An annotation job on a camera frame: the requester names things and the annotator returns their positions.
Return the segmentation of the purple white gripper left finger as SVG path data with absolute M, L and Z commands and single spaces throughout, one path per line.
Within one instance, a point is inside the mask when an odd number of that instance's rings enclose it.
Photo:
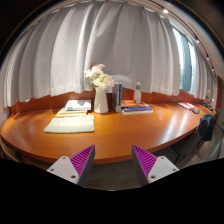
M 47 171 L 76 185 L 85 187 L 95 157 L 95 146 L 91 145 L 71 157 L 62 156 Z

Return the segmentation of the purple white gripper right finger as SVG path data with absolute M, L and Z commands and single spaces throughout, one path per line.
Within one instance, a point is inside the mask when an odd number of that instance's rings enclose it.
M 132 146 L 131 155 L 141 186 L 178 171 L 178 168 L 165 156 L 157 157 L 136 145 Z

